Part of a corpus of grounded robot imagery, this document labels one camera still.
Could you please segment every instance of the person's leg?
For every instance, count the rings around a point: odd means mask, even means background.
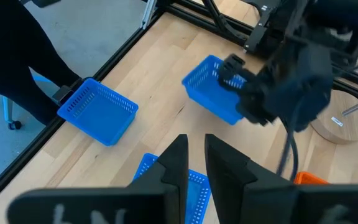
[[[70,86],[80,77],[71,71],[54,49],[48,36],[31,13],[17,0],[12,7],[18,54],[28,66],[56,85]]]
[[[0,68],[0,95],[6,96],[47,125],[58,106],[37,86],[30,69],[15,60],[3,61]]]

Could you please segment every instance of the chair leg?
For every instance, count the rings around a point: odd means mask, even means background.
[[[5,121],[8,124],[11,124],[11,123],[13,123],[13,120],[12,120],[13,102],[12,102],[12,100],[6,98],[5,96],[2,98],[2,101],[4,103],[4,118],[5,118]]]

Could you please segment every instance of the round wooden stool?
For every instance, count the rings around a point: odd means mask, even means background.
[[[357,105],[358,99],[343,91],[333,90],[329,106],[311,122],[323,138],[336,144],[358,141],[358,110],[348,115],[342,112]]]

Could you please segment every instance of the black pants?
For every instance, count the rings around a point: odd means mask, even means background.
[[[0,94],[48,124],[58,106],[35,84],[29,67],[58,86],[79,79],[28,10],[18,0],[0,0]]]

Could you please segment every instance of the orange object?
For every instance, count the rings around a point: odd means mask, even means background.
[[[295,184],[329,184],[309,172],[299,172],[295,177]]]

